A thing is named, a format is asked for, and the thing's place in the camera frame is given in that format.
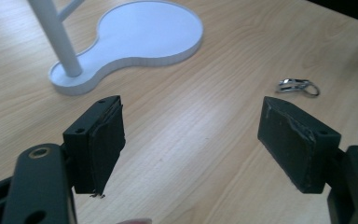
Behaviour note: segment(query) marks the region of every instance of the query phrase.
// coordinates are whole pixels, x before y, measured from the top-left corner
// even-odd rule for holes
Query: hole
[[[46,217],[45,211],[36,211],[31,215],[29,215],[27,219],[25,219],[25,223],[26,224],[40,223],[41,221],[43,221],[43,219],[45,219],[45,217]]]
[[[84,130],[84,129],[77,129],[76,131],[75,131],[75,133],[83,133],[84,131],[86,131],[86,130]]]
[[[34,149],[29,154],[29,157],[31,159],[39,159],[39,158],[47,156],[49,153],[50,153],[50,148],[49,147],[40,147],[40,148]]]

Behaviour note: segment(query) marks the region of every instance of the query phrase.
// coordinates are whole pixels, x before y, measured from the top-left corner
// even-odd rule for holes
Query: white stand
[[[94,89],[107,75],[127,66],[164,66],[193,55],[202,39],[202,22],[189,9],[163,1],[137,1],[106,12],[98,38],[75,55],[62,21],[83,0],[57,13],[52,0],[28,0],[60,62],[49,72],[56,90],[67,95]]]

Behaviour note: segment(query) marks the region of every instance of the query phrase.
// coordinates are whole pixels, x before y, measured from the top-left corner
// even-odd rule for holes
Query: wood grain
[[[98,19],[126,1],[86,1],[65,26],[77,52]],[[80,223],[329,223],[326,187],[302,195],[256,138],[264,96],[290,101],[358,145],[358,21],[300,0],[178,0],[204,23],[189,60],[125,68],[92,92],[60,95],[56,62],[26,1],[0,4],[0,180],[17,156],[62,132],[93,102],[119,94],[127,145],[106,198],[76,195]],[[56,1],[64,6],[66,1]],[[286,77],[322,94],[277,94]]]

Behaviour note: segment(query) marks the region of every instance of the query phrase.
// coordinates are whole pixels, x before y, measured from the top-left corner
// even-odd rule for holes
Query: white lamp base
[[[164,66],[193,55],[202,39],[202,22],[189,9],[163,1],[138,1],[106,12],[94,44],[77,55],[83,72],[65,74],[56,63],[49,72],[56,90],[67,95],[94,89],[113,71],[127,66]]]

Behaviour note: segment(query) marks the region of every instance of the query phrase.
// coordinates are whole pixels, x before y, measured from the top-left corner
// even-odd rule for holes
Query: white pole
[[[66,75],[69,77],[80,75],[82,68],[52,0],[28,0],[28,2],[54,48]]]

